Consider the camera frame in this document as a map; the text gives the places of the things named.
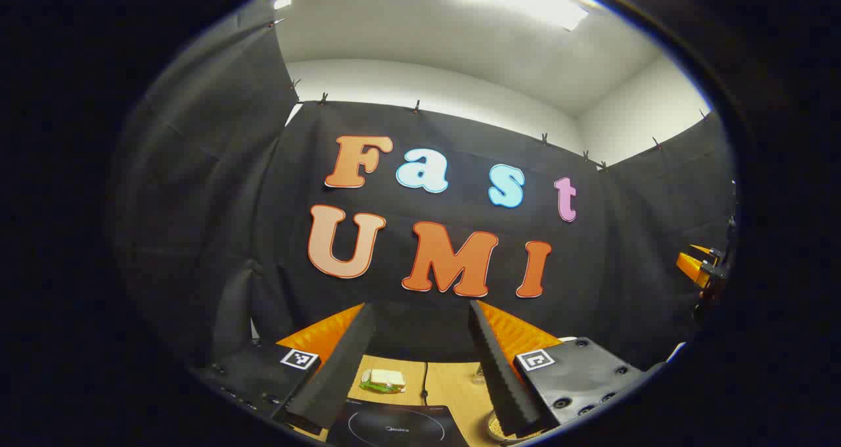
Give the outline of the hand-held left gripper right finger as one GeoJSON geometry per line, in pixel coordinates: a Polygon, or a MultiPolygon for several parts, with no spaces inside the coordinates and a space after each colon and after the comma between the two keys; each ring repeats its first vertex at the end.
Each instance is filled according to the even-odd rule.
{"type": "Polygon", "coordinates": [[[640,370],[588,337],[562,341],[473,300],[468,329],[506,435],[564,435],[636,395],[663,363],[640,370]]]}

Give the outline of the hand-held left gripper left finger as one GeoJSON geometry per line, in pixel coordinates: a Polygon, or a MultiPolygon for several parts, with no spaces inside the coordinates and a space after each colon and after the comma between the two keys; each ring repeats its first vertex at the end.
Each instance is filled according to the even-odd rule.
{"type": "Polygon", "coordinates": [[[199,375],[253,416],[318,435],[342,410],[375,328],[375,306],[358,304],[281,341],[254,340],[199,375]]]}

